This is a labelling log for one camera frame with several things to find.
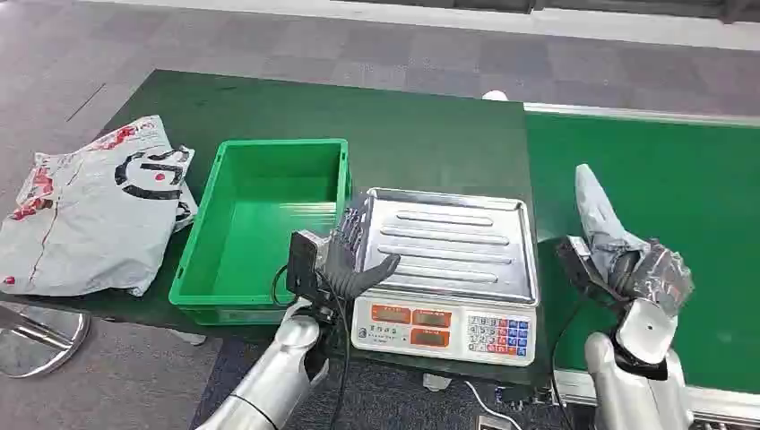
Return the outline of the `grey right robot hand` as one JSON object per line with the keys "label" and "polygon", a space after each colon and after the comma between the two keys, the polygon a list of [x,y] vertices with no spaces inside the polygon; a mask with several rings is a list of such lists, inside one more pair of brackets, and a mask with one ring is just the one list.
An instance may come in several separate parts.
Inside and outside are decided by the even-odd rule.
{"label": "grey right robot hand", "polygon": [[654,303],[669,318],[678,316],[695,290],[681,254],[657,239],[619,252],[608,268],[608,285],[623,297]]}

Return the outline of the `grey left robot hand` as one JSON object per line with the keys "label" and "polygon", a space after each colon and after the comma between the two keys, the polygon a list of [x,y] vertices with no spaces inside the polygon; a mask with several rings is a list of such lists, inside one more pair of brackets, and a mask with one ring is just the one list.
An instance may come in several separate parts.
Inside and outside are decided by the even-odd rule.
{"label": "grey left robot hand", "polygon": [[367,209],[367,195],[358,194],[346,206],[336,228],[330,233],[323,273],[334,294],[346,300],[355,299],[390,278],[401,261],[398,254],[388,254],[372,268],[357,269]]}

